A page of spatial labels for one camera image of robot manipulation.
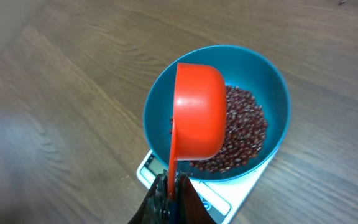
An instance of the white scale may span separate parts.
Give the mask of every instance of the white scale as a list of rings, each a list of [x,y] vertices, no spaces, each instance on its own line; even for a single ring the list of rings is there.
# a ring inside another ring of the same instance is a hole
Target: white scale
[[[190,180],[216,223],[230,223],[273,157],[274,155],[251,173],[236,179],[222,182]],[[167,170],[167,167],[150,150],[137,169],[136,176],[149,189],[156,175],[162,174],[164,169]]]

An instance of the teal bowl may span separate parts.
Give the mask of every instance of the teal bowl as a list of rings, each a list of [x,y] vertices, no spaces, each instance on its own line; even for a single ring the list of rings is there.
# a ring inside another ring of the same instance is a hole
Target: teal bowl
[[[218,69],[227,85],[249,90],[262,105],[268,121],[266,140],[258,156],[246,166],[224,173],[209,173],[190,167],[188,161],[178,162],[177,171],[192,173],[192,179],[222,181],[245,175],[273,156],[283,141],[290,123],[290,94],[280,72],[261,54],[233,45],[214,45],[194,50],[169,65],[157,78],[146,99],[143,124],[145,137],[154,154],[165,165],[170,153],[170,117],[177,63],[210,65]]]

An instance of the wooden table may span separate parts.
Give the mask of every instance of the wooden table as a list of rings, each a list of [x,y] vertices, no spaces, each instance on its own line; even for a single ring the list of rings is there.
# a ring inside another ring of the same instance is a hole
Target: wooden table
[[[290,130],[234,223],[358,223],[358,0],[50,1],[0,54],[1,223],[126,223],[142,108],[211,44],[269,58]]]

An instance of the red handle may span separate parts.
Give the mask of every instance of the red handle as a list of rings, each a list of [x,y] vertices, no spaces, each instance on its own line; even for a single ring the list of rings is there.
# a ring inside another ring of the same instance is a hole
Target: red handle
[[[175,127],[175,121],[173,121],[171,151],[169,155],[169,168],[168,168],[168,198],[171,198],[171,200],[173,200],[175,196],[175,176],[177,174],[178,154],[176,152],[176,141],[177,141],[177,130]]]

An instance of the scale button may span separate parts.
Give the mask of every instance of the scale button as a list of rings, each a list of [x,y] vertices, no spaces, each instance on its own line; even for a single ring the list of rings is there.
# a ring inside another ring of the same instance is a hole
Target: scale button
[[[204,207],[205,207],[205,210],[209,210],[209,209],[211,209],[211,203],[209,203],[209,202],[203,202],[203,205],[204,205]]]

